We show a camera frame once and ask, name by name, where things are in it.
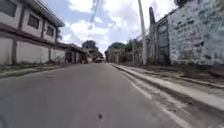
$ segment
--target window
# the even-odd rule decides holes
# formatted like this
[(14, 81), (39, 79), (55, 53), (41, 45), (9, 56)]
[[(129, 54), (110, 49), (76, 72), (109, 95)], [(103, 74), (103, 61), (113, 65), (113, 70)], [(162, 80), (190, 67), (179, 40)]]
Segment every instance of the window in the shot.
[(32, 14), (30, 14), (30, 17), (29, 17), (29, 20), (28, 20), (28, 25), (29, 26), (38, 29), (39, 28), (39, 22), (40, 22), (40, 20), (38, 18), (36, 18)]
[(54, 36), (54, 29), (50, 26), (47, 26), (47, 35), (53, 37)]
[(0, 0), (0, 12), (15, 17), (17, 5), (9, 0)]

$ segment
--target tree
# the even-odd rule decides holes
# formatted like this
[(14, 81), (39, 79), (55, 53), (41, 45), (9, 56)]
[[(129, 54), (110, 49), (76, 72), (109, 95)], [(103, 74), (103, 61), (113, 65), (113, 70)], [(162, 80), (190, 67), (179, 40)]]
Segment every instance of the tree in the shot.
[(184, 6), (184, 4), (186, 4), (188, 1), (190, 0), (174, 0), (174, 3), (179, 6), (179, 7), (182, 7)]
[(134, 40), (130, 39), (125, 45), (125, 52), (131, 52)]
[(96, 47), (96, 42), (94, 40), (87, 40), (85, 41), (83, 44), (82, 44), (82, 47), (83, 48), (86, 48), (86, 49), (98, 49)]
[(111, 46), (108, 47), (108, 49), (125, 49), (125, 44), (121, 42), (114, 42)]

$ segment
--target green foliage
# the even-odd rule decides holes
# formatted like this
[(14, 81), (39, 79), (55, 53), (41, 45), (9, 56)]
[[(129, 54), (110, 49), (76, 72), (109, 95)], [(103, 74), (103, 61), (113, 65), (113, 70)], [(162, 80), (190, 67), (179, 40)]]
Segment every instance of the green foliage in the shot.
[(96, 42), (94, 40), (87, 40), (82, 44), (83, 48), (92, 48), (96, 49)]
[(124, 49), (124, 48), (125, 48), (125, 44), (121, 42), (115, 42), (111, 46), (109, 46), (108, 49)]
[(129, 40), (128, 43), (125, 45), (125, 52), (131, 52), (133, 46), (133, 40)]

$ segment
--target cloud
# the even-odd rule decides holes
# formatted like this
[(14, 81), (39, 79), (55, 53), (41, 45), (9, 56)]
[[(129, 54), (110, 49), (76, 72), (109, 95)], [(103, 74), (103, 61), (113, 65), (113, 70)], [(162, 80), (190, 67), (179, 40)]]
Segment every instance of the cloud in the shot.
[[(149, 27), (150, 6), (157, 5), (155, 11), (159, 14), (159, 18), (176, 7), (173, 0), (141, 0), (141, 2), (146, 28)], [(138, 0), (105, 0), (103, 8), (117, 27), (126, 30), (136, 30), (136, 26), (140, 28)]]
[(103, 36), (103, 39), (108, 41), (109, 37), (108, 36)]
[(93, 0), (68, 0), (71, 10), (76, 10), (80, 12), (91, 13), (91, 8), (93, 6)]
[(62, 42), (67, 42), (70, 40), (70, 38), (71, 38), (70, 34), (64, 35), (64, 36), (62, 36)]
[(69, 22), (65, 22), (65, 26), (66, 27), (70, 27), (70, 23)]
[(95, 21), (98, 23), (102, 23), (103, 21), (99, 17), (95, 17)]
[(110, 42), (109, 42), (108, 40), (100, 40), (99, 43), (100, 43), (100, 44), (107, 45), (107, 44), (109, 44)]
[(85, 20), (80, 20), (79, 22), (73, 23), (70, 26), (74, 35), (77, 36), (81, 41), (90, 39), (89, 34), (91, 35), (105, 35), (109, 29), (96, 27), (94, 24), (90, 24)]
[(109, 24), (107, 24), (107, 26), (112, 27), (112, 26), (113, 26), (113, 24), (109, 23)]

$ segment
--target power line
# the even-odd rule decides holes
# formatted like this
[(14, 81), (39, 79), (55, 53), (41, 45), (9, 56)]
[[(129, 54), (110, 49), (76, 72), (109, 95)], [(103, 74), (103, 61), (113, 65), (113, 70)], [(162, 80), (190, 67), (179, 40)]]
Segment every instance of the power line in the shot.
[(91, 31), (92, 28), (93, 28), (92, 24), (93, 24), (93, 22), (94, 22), (94, 20), (95, 20), (96, 13), (97, 13), (97, 10), (98, 10), (100, 1), (101, 1), (101, 0), (96, 0), (95, 8), (94, 8), (94, 4), (93, 4), (94, 11), (93, 11), (93, 13), (92, 13), (92, 15), (91, 15), (91, 17), (90, 17), (90, 21), (89, 21), (89, 23), (90, 23), (90, 28), (89, 28), (89, 35), (88, 35), (88, 37), (90, 37), (90, 35), (91, 35), (91, 32), (90, 32), (90, 31)]

